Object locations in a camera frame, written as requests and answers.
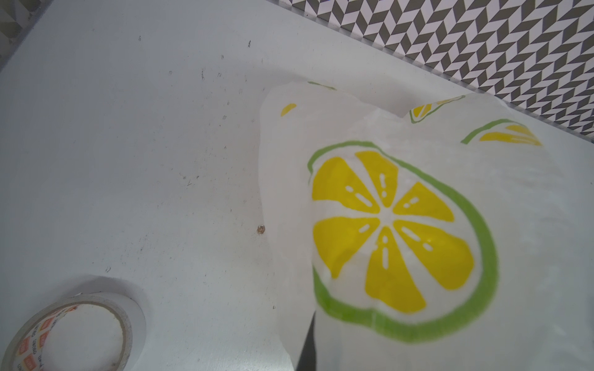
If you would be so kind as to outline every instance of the translucent plastic bag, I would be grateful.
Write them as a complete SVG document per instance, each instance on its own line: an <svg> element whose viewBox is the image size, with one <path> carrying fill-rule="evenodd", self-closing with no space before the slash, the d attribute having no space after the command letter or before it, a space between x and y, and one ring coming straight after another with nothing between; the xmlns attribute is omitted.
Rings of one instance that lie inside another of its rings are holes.
<svg viewBox="0 0 594 371"><path fill-rule="evenodd" d="M318 370L592 370L562 177L485 94L398 118L319 83L260 112L260 193L293 363Z"/></svg>

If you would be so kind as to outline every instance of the plastic bag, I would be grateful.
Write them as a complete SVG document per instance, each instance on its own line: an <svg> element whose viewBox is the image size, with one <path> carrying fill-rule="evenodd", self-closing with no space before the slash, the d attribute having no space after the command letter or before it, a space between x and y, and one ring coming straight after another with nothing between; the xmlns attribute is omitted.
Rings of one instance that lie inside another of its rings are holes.
<svg viewBox="0 0 594 371"><path fill-rule="evenodd" d="M486 94L405 118L315 82L269 93L259 183L295 365L591 370L562 176Z"/></svg>

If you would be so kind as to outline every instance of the white seed mark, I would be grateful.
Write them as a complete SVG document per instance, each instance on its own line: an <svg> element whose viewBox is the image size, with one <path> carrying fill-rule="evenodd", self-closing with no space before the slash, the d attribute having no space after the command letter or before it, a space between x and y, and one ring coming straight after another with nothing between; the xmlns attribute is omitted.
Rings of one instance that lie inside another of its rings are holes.
<svg viewBox="0 0 594 371"><path fill-rule="evenodd" d="M365 197L363 197L362 194L355 194L355 197L357 197L357 199L359 199L359 201L363 202L365 204L365 206L367 207L372 207L373 204L371 203L370 200L366 199Z"/></svg>
<svg viewBox="0 0 594 371"><path fill-rule="evenodd" d="M382 253L382 265L384 266L384 269L388 269L388 248L383 248Z"/></svg>
<svg viewBox="0 0 594 371"><path fill-rule="evenodd" d="M416 241L416 242L421 241L421 238L419 236L417 236L415 234L415 232L411 231L410 229L408 229L406 227L402 227L402 228L400 228L400 230L402 232L404 232L407 236L409 236L410 238L412 238L414 241Z"/></svg>

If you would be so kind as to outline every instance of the tape roll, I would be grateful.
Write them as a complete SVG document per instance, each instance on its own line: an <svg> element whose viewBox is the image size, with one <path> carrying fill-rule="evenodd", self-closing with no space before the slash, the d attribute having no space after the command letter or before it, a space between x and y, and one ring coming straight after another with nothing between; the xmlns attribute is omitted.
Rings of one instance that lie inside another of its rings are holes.
<svg viewBox="0 0 594 371"><path fill-rule="evenodd" d="M70 315L69 320L62 321L61 326L56 327L58 321L69 313L77 313L78 316ZM111 329L108 328L109 326L93 329L93 326L98 327L101 321L105 323L103 319L94 321L99 317L106 318L105 314L116 324L115 332L113 326ZM59 342L59 339L63 338L63 334L68 331L80 337L81 334L78 332L82 330L77 331L77 328L72 328L72 326L81 323L81 319L85 325L83 335L86 344L83 347L85 355L79 358L84 362L89 362L89 360L92 362L109 361L109 364L97 364L96 366L110 371L129 371L142 353L146 337L146 321L142 310L135 301L116 293L81 294L61 300L41 310L29 319L14 336L6 349L0 371L43 371L45 366L48 368L47 371L51 371L49 366L44 363L43 351L49 349L51 345L54 345L54 349L59 348L60 344L56 345L56 342ZM117 331L117 324L119 324L121 334ZM51 340L49 341L48 336L52 330L54 330L54 336L49 338ZM110 337L114 339L114 342L105 344L104 340ZM103 342L103 344L99 344L102 348L97 350L100 353L98 355L92 354L95 350L93 341ZM111 355L106 353L105 345L115 349L115 352ZM72 358L70 350L65 351L64 354ZM80 368L74 363L71 363L71 366L75 369Z"/></svg>

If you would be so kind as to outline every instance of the clear adhesive tape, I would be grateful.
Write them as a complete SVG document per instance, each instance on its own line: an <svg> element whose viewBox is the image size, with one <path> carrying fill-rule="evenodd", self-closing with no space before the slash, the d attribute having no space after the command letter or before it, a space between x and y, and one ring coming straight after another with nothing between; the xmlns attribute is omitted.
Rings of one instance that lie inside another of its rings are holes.
<svg viewBox="0 0 594 371"><path fill-rule="evenodd" d="M14 336L4 353L0 371L43 371L43 346L49 333L60 319L82 305L103 307L119 321L122 349L110 370L129 371L143 350L146 321L135 301L116 293L81 294L41 310Z"/></svg>

